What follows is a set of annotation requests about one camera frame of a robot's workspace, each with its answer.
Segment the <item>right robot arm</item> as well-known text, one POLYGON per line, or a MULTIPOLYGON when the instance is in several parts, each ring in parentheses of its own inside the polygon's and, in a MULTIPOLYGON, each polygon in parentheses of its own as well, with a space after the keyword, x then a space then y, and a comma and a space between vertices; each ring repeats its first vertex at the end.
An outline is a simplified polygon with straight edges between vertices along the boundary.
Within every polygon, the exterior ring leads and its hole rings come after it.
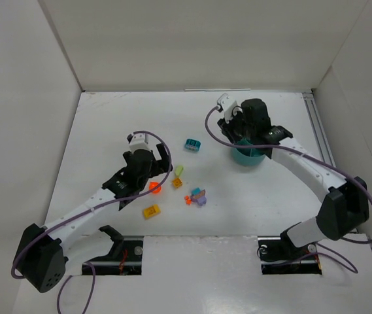
POLYGON ((366 183, 315 162, 290 131, 272 125, 267 105, 261 99, 237 103, 223 94, 216 110, 224 115, 217 124, 232 147, 246 140, 246 149, 256 149, 284 166, 322 203, 315 217, 289 227, 278 241, 267 246, 267 261, 296 258, 308 245, 323 239, 337 241, 369 219, 366 183))

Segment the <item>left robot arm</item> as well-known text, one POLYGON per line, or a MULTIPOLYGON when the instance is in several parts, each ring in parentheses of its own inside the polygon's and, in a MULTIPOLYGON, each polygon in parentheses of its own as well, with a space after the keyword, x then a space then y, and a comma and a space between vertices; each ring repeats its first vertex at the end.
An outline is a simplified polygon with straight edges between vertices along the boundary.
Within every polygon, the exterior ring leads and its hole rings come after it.
POLYGON ((147 195, 149 179, 168 176, 172 170, 171 153, 164 142, 156 145, 157 159, 144 147, 123 154, 126 166, 117 171, 85 203, 69 214, 44 226, 33 223, 22 233, 11 268, 15 279, 28 280, 40 293, 57 285, 70 261, 69 249, 83 235, 107 229, 106 206, 118 204, 121 211, 134 200, 147 195))

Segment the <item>small orange-yellow lego brick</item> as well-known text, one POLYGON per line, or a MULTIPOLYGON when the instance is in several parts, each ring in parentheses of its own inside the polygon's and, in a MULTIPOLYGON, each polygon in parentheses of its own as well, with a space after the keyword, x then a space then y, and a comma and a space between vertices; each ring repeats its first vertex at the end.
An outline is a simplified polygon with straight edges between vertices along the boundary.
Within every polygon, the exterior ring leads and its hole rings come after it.
POLYGON ((182 186, 182 181, 179 177, 172 180, 172 185, 174 188, 180 188, 182 186))

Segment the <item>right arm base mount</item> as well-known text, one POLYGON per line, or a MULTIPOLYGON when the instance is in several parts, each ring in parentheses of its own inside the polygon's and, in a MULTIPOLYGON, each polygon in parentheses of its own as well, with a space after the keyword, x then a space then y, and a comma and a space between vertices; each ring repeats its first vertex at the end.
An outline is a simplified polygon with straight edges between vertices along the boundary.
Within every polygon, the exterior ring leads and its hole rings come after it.
POLYGON ((322 274, 314 243, 297 248, 279 236, 260 236, 256 253, 263 275, 322 274))

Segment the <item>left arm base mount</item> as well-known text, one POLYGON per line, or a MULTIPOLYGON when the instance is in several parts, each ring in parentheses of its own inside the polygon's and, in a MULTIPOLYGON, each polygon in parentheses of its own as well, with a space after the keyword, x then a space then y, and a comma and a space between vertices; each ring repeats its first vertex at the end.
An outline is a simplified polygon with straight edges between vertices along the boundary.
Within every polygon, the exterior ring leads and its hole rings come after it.
POLYGON ((112 226, 100 227, 99 231, 112 241, 106 254, 90 260, 96 275, 141 275, 143 259, 143 236, 124 236, 112 226))

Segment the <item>yellow lego brick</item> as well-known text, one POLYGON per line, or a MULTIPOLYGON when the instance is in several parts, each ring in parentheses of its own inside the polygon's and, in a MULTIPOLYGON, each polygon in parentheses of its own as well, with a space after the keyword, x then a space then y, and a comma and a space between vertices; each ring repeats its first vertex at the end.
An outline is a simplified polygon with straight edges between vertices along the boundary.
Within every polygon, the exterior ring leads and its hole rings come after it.
POLYGON ((150 219, 152 217, 155 217, 156 215, 159 215, 160 213, 160 207, 155 204, 143 210, 143 217, 145 219, 150 219))

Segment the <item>lime green lego piece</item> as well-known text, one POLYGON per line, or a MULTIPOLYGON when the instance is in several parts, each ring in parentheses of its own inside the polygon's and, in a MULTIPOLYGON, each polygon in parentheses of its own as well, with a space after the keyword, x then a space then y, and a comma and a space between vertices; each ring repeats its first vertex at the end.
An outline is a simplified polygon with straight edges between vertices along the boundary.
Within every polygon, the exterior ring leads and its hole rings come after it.
POLYGON ((181 176, 183 171, 184 171, 184 167, 182 165, 179 165, 175 168, 175 175, 179 177, 181 176))

